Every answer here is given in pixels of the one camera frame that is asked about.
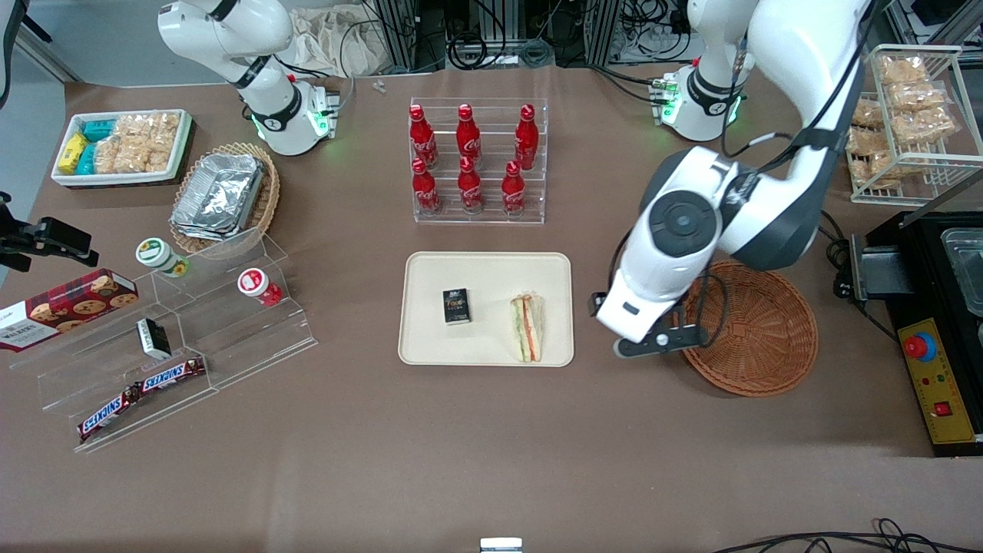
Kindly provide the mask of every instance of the yellow control panel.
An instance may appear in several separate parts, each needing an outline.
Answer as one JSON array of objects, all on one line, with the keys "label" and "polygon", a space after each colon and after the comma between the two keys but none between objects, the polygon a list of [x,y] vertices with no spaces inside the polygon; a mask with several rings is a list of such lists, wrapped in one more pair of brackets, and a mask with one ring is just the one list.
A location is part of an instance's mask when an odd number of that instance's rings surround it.
[{"label": "yellow control panel", "polygon": [[904,360],[934,444],[975,441],[966,406],[959,394],[934,319],[897,331]]}]

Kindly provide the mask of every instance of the sandwich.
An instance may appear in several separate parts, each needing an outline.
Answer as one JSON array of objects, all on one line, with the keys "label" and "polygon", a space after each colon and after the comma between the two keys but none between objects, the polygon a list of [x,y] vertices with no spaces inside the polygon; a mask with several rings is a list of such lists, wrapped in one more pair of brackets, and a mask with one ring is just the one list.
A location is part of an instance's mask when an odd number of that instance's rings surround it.
[{"label": "sandwich", "polygon": [[513,343],[524,363],[543,360],[543,298],[522,294],[509,302],[512,309]]}]

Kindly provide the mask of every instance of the small black box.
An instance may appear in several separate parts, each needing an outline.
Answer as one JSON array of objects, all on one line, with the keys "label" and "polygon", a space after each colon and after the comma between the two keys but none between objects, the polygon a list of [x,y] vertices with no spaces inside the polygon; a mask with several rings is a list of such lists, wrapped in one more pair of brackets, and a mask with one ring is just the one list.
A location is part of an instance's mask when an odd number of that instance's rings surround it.
[{"label": "small black box", "polygon": [[471,322],[471,310],[468,308],[468,289],[457,288],[443,292],[443,322],[448,325],[460,325]]},{"label": "small black box", "polygon": [[144,353],[158,361],[163,361],[171,356],[171,345],[167,341],[167,332],[152,319],[137,321],[137,333],[140,335],[140,344],[144,347]]}]

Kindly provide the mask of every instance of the brown wicker basket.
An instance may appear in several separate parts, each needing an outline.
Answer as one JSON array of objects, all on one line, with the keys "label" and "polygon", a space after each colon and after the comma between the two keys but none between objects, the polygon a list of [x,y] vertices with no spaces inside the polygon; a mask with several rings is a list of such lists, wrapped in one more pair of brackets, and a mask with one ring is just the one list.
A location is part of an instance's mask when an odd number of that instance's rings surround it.
[{"label": "brown wicker basket", "polygon": [[[246,228],[253,228],[258,226],[263,232],[269,230],[269,225],[273,222],[273,214],[276,212],[276,203],[280,199],[280,176],[276,173],[276,166],[273,165],[273,160],[269,157],[269,154],[264,152],[258,146],[252,144],[234,143],[227,144],[225,146],[219,146],[218,148],[212,150],[211,152],[199,157],[198,161],[188,169],[185,173],[184,179],[181,181],[181,187],[178,188],[177,197],[174,199],[174,206],[177,207],[178,202],[181,201],[181,197],[184,196],[185,189],[188,187],[188,181],[191,179],[191,175],[198,168],[199,163],[206,155],[210,154],[249,154],[257,159],[261,159],[263,163],[266,164],[266,173],[262,176],[262,182],[260,183],[260,193],[256,197],[256,203],[253,204],[253,214],[250,217],[249,224]],[[181,247],[182,250],[188,252],[189,254],[197,253],[208,246],[216,244],[215,240],[205,240],[203,238],[192,238],[191,236],[185,236],[178,232],[173,225],[171,225],[171,235],[174,236],[174,242]],[[243,244],[243,246],[251,247],[252,244]]]},{"label": "brown wicker basket", "polygon": [[[763,398],[797,386],[816,362],[819,332],[805,298],[777,273],[753,271],[736,261],[714,263],[723,280],[728,312],[717,341],[692,347],[683,355],[714,385],[728,392]],[[686,318],[696,320],[703,280],[686,298]],[[723,292],[713,279],[704,300],[701,326],[712,336],[723,313]]]}]

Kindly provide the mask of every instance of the table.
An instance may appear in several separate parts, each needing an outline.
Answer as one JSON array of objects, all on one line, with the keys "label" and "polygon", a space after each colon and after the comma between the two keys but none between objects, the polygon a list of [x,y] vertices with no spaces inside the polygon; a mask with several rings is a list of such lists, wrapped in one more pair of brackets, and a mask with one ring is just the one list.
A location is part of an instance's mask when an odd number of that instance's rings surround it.
[{"label": "table", "polygon": [[[88,456],[65,442],[65,419],[40,412],[33,378],[0,371],[0,548],[456,552],[482,536],[518,535],[531,553],[700,551],[793,531],[865,531],[874,517],[983,543],[983,461],[928,459],[898,348],[833,297],[822,238],[782,271],[815,311],[821,339],[815,369],[792,392],[741,399],[678,354],[613,356],[614,335],[590,319],[588,297],[603,289],[653,171],[687,147],[653,127],[643,102],[587,70],[443,71],[386,78],[386,94],[371,83],[359,82],[336,140],[275,158],[283,187],[270,233],[291,256],[295,296],[320,345]],[[733,144],[798,128],[757,73],[747,92]],[[413,95],[547,97],[547,224],[416,225],[406,166]],[[67,85],[66,101],[69,114],[187,109],[199,124],[192,159],[257,141],[228,86]],[[780,146],[743,160],[763,162]],[[843,169],[827,209],[847,232],[894,212],[853,205],[848,192]],[[168,236],[173,194],[69,191],[46,180],[33,216],[90,231],[103,267],[138,276],[133,249]],[[403,269],[420,250],[566,254],[573,362],[402,364]],[[35,261],[30,274],[8,277],[0,300],[85,269]]]}]

